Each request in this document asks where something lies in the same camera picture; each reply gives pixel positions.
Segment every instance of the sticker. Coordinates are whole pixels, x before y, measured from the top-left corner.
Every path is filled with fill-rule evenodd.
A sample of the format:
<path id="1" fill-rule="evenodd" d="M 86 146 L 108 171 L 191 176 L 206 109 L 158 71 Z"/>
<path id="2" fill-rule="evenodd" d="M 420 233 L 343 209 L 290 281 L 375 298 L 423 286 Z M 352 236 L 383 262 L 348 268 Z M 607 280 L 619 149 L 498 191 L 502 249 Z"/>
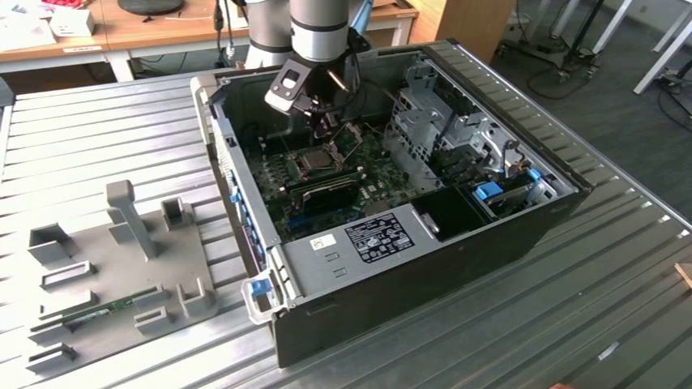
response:
<path id="1" fill-rule="evenodd" d="M 348 227 L 346 233 L 366 263 L 415 246 L 394 213 Z"/>
<path id="2" fill-rule="evenodd" d="M 103 48 L 100 46 L 83 46 L 83 47 L 71 47 L 70 49 L 63 49 L 64 53 L 82 53 L 83 51 L 102 51 Z"/>
<path id="3" fill-rule="evenodd" d="M 315 251 L 323 249 L 324 247 L 330 247 L 336 244 L 335 235 L 324 235 L 323 237 L 316 237 L 311 240 L 311 246 Z"/>

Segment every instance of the floor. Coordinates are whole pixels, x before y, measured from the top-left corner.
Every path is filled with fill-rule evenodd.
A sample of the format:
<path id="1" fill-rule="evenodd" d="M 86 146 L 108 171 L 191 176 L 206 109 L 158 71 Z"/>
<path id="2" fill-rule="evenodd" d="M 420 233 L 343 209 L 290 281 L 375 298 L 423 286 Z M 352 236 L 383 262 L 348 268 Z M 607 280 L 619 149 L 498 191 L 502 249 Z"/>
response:
<path id="1" fill-rule="evenodd" d="M 519 0 L 523 13 L 535 15 L 539 0 Z M 556 15 L 562 2 L 554 2 Z M 566 36 L 579 30 L 590 8 L 582 2 Z M 612 18 L 603 9 L 587 36 L 586 47 L 594 44 Z M 547 34 L 551 17 L 546 17 L 539 32 Z M 495 58 L 494 68 L 547 108 L 564 124 L 596 147 L 596 149 L 667 201 L 690 219 L 692 218 L 692 132 L 680 128 L 659 109 L 660 88 L 652 85 L 639 96 L 635 85 L 654 65 L 658 54 L 651 51 L 662 33 L 627 19 L 618 30 L 599 59 L 600 71 L 586 87 L 563 100 L 548 100 L 527 88 L 527 79 L 547 69 L 543 61 L 510 52 Z M 690 60 L 682 52 L 671 66 L 680 67 Z M 544 94 L 562 92 L 568 86 L 558 84 L 558 76 L 542 77 Z M 571 85 L 584 82 L 586 71 L 574 76 Z M 679 121 L 686 115 L 664 95 L 663 104 Z"/>

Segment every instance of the blue latch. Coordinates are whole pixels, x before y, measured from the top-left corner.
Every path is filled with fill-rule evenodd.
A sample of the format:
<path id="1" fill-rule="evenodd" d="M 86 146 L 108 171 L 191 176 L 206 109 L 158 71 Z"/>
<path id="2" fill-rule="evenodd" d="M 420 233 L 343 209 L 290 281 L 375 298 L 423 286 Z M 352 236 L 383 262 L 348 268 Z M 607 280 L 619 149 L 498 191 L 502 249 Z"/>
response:
<path id="1" fill-rule="evenodd" d="M 503 189 L 498 185 L 498 182 L 486 182 L 476 188 L 476 195 L 482 200 L 495 197 L 503 192 Z"/>
<path id="2" fill-rule="evenodd" d="M 272 283 L 266 278 L 263 280 L 250 281 L 252 288 L 252 297 L 264 296 L 272 291 Z"/>
<path id="3" fill-rule="evenodd" d="M 530 170 L 530 177 L 534 180 L 534 182 L 538 182 L 540 180 L 540 171 L 536 169 Z"/>
<path id="4" fill-rule="evenodd" d="M 240 190 L 238 189 L 238 186 L 234 186 L 231 188 L 231 202 L 235 204 L 240 200 L 243 200 L 243 195 L 240 194 Z"/>

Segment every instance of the white box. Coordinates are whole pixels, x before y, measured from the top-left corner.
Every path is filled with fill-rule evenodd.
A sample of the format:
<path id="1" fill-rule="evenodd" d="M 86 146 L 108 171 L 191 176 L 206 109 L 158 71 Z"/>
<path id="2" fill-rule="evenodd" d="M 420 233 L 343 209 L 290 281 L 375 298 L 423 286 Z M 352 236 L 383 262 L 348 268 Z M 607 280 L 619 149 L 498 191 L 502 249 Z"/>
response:
<path id="1" fill-rule="evenodd" d="M 90 10 L 62 10 L 51 19 L 51 30 L 56 36 L 91 36 L 95 18 Z"/>

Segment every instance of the green circuit board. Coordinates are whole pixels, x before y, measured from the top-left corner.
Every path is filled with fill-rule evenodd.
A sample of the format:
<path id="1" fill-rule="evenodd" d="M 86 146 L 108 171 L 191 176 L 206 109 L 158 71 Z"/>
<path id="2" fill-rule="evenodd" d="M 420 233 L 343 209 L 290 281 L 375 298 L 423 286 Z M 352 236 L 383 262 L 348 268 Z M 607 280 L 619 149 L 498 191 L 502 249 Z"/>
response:
<path id="1" fill-rule="evenodd" d="M 408 174 L 395 165 L 378 134 L 364 132 L 362 140 L 359 144 L 358 137 L 348 131 L 335 137 L 342 156 L 351 153 L 340 167 L 334 158 L 330 158 L 327 166 L 327 143 L 295 150 L 287 148 L 286 152 L 248 158 L 250 170 L 284 242 L 383 212 L 416 196 Z M 306 171 L 307 165 L 315 166 L 310 172 Z M 300 207 L 302 195 L 308 190 L 346 181 L 358 182 L 355 201 L 322 215 L 306 216 Z M 304 187 L 287 193 L 287 188 L 299 185 Z"/>

